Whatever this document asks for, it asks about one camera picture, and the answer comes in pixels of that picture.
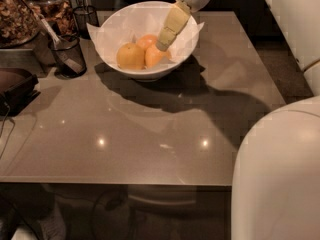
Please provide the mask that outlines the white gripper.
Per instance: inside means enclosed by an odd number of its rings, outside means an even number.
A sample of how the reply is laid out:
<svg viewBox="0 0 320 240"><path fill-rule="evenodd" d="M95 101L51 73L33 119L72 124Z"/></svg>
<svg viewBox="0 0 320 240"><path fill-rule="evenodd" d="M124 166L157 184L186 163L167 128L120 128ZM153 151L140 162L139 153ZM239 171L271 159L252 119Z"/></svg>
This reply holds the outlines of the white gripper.
<svg viewBox="0 0 320 240"><path fill-rule="evenodd" d="M204 8L210 0L175 0L171 6L161 28L156 47L160 51L167 51L176 40L177 36L186 26L191 12L197 12Z"/></svg>

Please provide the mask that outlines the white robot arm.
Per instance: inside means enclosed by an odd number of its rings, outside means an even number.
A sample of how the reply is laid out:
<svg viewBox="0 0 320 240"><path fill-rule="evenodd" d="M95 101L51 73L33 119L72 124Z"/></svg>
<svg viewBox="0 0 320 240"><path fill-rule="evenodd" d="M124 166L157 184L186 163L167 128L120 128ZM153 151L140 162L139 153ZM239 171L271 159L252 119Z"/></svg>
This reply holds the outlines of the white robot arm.
<svg viewBox="0 0 320 240"><path fill-rule="evenodd" d="M320 0L265 0L313 96L260 119L239 148L231 240L320 240Z"/></svg>

